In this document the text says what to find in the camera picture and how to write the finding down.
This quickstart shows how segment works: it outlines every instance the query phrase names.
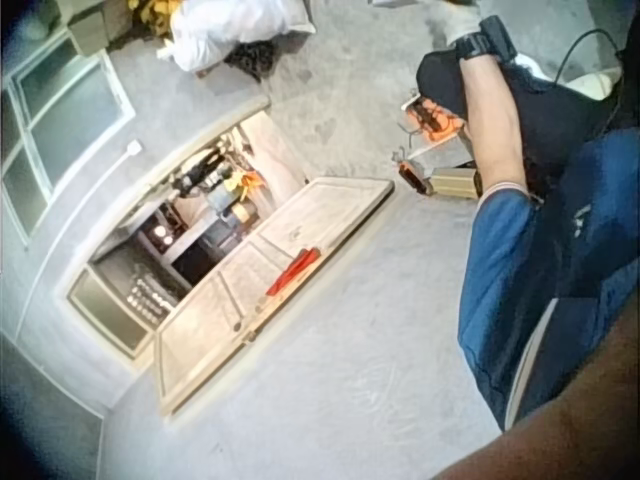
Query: window frame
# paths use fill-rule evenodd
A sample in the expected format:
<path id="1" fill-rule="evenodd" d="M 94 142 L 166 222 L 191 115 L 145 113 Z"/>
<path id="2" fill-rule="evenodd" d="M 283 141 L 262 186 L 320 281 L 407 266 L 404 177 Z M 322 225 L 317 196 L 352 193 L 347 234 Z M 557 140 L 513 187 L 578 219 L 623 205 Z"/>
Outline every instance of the window frame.
<path id="1" fill-rule="evenodd" d="M 109 58 L 107 52 L 102 49 L 89 57 L 89 62 L 79 72 L 77 72 L 62 88 L 56 92 L 36 115 L 31 117 L 28 104 L 24 92 L 20 87 L 22 80 L 29 75 L 40 63 L 45 60 L 52 52 L 60 47 L 64 42 L 72 40 L 71 32 L 67 28 L 60 28 L 51 34 L 50 38 L 39 47 L 35 52 L 29 55 L 24 61 L 22 61 L 16 68 L 10 71 L 7 75 L 3 75 L 3 88 L 2 92 L 6 92 L 9 97 L 10 106 L 12 109 L 18 130 L 20 132 L 20 138 L 16 145 L 11 149 L 7 158 L 2 163 L 2 169 L 0 172 L 0 184 L 2 189 L 2 200 L 6 203 L 10 217 L 18 234 L 24 244 L 25 248 L 33 238 L 35 232 L 38 230 L 42 221 L 47 216 L 52 205 L 55 203 L 60 194 L 71 183 L 76 174 L 82 169 L 82 167 L 102 148 L 124 125 L 126 125 L 131 119 L 135 117 L 135 111 L 129 98 L 120 82 L 115 68 Z M 55 187 L 51 184 L 49 177 L 44 168 L 44 162 L 38 152 L 35 140 L 33 138 L 32 130 L 38 124 L 38 122 L 46 115 L 46 113 L 53 108 L 57 102 L 64 97 L 64 95 L 73 88 L 78 82 L 86 77 L 95 68 L 100 68 L 107 79 L 107 83 L 113 94 L 113 98 L 118 105 L 121 112 L 120 117 L 112 123 L 106 130 L 104 130 L 98 138 L 96 138 L 81 154 L 76 158 L 69 168 L 65 171 L 63 176 L 58 181 Z M 25 230 L 20 217 L 15 210 L 11 198 L 7 193 L 7 189 L 4 185 L 4 176 L 7 170 L 11 167 L 16 157 L 20 153 L 20 150 L 24 149 L 27 156 L 29 165 L 36 178 L 40 192 L 46 201 L 46 207 L 42 210 L 38 220 L 31 229 L 30 232 Z"/>

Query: white bag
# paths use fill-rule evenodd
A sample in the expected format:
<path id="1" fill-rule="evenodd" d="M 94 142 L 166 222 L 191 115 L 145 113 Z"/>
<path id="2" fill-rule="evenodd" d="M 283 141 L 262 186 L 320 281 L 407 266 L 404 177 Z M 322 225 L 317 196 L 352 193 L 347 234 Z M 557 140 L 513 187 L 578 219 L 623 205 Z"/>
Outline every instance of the white bag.
<path id="1" fill-rule="evenodd" d="M 193 72 L 221 62 L 238 43 L 316 30 L 302 0 L 186 0 L 171 16 L 171 31 L 175 62 Z"/>

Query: concrete floor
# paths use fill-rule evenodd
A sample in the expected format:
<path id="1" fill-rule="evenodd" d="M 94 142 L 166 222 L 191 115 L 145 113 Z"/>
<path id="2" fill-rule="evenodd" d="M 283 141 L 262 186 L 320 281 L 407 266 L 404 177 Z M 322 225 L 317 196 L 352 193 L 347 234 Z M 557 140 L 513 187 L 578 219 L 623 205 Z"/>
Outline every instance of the concrete floor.
<path id="1" fill-rule="evenodd" d="M 596 2 L 484 4 L 503 15 L 522 51 L 553 67 L 593 27 Z M 438 43 L 424 7 L 324 0 L 311 11 L 318 34 L 265 84 L 272 117 L 309 176 L 398 180 L 389 158 L 407 141 L 399 105 Z M 620 39 L 625 20 L 607 15 Z M 607 65 L 603 52 L 585 43 L 572 68 Z M 159 416 L 154 379 L 143 375 L 105 420 L 100 478 L 418 479 L 490 441 L 498 429 L 456 344 L 473 211 L 472 202 L 421 199 L 398 183 L 176 417 Z"/>

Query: window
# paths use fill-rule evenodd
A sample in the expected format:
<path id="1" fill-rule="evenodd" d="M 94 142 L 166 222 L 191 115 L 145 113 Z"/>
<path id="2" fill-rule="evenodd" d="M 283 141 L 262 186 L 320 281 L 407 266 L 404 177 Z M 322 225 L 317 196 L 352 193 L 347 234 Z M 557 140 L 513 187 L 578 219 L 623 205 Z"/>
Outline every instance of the window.
<path id="1" fill-rule="evenodd" d="M 133 117 L 109 57 L 56 32 L 3 78 L 2 181 L 25 243 L 69 179 Z"/>

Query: wire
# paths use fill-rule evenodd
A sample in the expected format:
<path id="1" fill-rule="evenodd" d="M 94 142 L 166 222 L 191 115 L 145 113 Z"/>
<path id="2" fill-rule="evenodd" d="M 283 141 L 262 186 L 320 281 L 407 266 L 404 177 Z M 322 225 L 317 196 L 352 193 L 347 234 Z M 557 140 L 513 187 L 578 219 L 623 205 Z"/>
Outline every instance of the wire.
<path id="1" fill-rule="evenodd" d="M 596 33 L 604 35 L 605 38 L 609 41 L 609 43 L 613 47 L 613 49 L 616 52 L 616 54 L 619 52 L 618 45 L 616 45 L 616 42 L 613 40 L 613 38 L 611 37 L 609 32 L 607 32 L 606 30 L 604 30 L 602 28 L 594 28 L 592 30 L 588 30 L 588 31 L 584 32 L 582 35 L 580 35 L 578 38 L 576 38 L 576 40 L 573 42 L 573 44 L 571 45 L 571 47 L 567 51 L 566 55 L 562 59 L 562 63 L 560 63 L 560 68 L 558 68 L 558 73 L 556 74 L 556 78 L 553 81 L 553 86 L 554 87 L 560 81 L 560 75 L 562 75 L 562 71 L 564 70 L 564 67 L 566 66 L 567 62 L 569 61 L 569 57 L 571 57 L 571 54 L 576 49 L 576 47 L 578 45 L 580 45 L 580 42 L 582 42 L 582 40 L 584 40 L 585 38 L 589 37 L 590 35 L 595 35 Z"/>

